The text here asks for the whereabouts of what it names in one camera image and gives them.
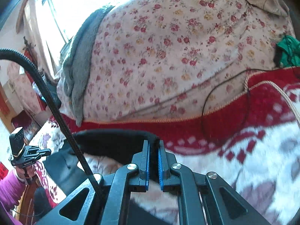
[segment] person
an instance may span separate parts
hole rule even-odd
[[[28,166],[26,169],[29,177],[35,175],[33,165]],[[0,218],[4,221],[4,224],[22,225],[9,211],[19,205],[19,200],[25,190],[24,173],[23,169],[15,167],[3,180],[0,180]]]

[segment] person's hand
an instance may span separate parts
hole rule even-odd
[[[18,168],[18,167],[15,167],[15,169],[16,169],[17,177],[19,177],[22,180],[25,180],[26,179],[25,175],[24,175],[25,171],[21,168]],[[26,170],[27,170],[27,173],[28,173],[29,177],[33,177],[35,175],[35,166],[34,165],[26,167]]]

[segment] bed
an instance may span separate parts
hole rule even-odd
[[[114,127],[157,134],[178,162],[198,173],[216,171],[271,224],[286,225],[300,207],[294,71],[251,77],[247,72],[223,84],[206,104],[210,139],[199,127],[211,89],[247,68],[273,69],[275,45],[284,33],[294,35],[289,16],[247,0],[128,0],[109,12],[96,35],[84,122],[76,125],[63,76],[57,86],[60,111],[72,132]],[[248,92],[251,118],[241,126]],[[55,153],[63,140],[50,118],[30,144]],[[86,159],[94,173],[107,175],[118,167],[106,157]],[[65,195],[42,162],[36,167],[54,207]],[[157,184],[131,198],[153,215],[179,223],[176,197],[162,193]]]

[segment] person's arm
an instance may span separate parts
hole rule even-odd
[[[0,201],[6,211],[19,205],[25,187],[25,183],[17,178],[14,170],[10,171],[3,180],[0,180]]]

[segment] gray fabric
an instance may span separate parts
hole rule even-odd
[[[64,93],[69,98],[76,125],[83,120],[83,98],[89,80],[92,49],[100,23],[114,6],[103,6],[93,12],[72,39],[69,52],[62,64]]]

